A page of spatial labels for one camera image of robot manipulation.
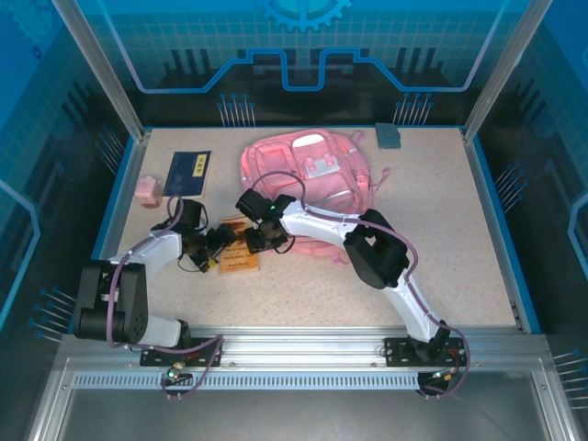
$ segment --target speckled tabletop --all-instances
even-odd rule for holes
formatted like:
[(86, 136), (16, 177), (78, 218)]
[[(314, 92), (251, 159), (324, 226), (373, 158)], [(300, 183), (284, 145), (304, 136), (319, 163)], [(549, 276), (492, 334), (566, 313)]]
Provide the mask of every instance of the speckled tabletop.
[[(374, 129), (359, 143), (373, 179), (390, 168), (375, 209), (419, 251), (415, 279), (429, 304), (455, 325), (515, 323), (458, 129), (400, 129), (402, 148), (380, 150)], [(174, 152), (212, 150), (205, 196), (210, 225), (239, 214), (239, 163), (246, 145), (285, 128), (155, 129), (141, 168), (165, 182)], [(355, 130), (333, 131), (351, 135)], [(164, 206), (133, 200), (120, 251), (166, 218)], [(401, 325), (383, 294), (351, 266), (288, 253), (260, 254), (260, 269), (243, 274), (186, 273), (175, 262), (149, 283), (154, 314), (193, 325)]]

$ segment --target transparent pink backpack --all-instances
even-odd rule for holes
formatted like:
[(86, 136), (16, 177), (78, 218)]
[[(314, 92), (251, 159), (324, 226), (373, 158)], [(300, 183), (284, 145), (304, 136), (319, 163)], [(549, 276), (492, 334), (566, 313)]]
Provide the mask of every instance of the transparent pink backpack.
[[(246, 147), (241, 157), (243, 189), (267, 172), (285, 171), (304, 181), (307, 204), (341, 213), (363, 213), (371, 208), (389, 171), (384, 170), (381, 180), (372, 184), (368, 161), (356, 146), (362, 138), (361, 131), (349, 138), (310, 129), (257, 141)], [(255, 191), (271, 199), (280, 194), (300, 198), (302, 192), (300, 183), (287, 175), (268, 176)], [(292, 250), (341, 262), (339, 248), (309, 237), (297, 237)]]

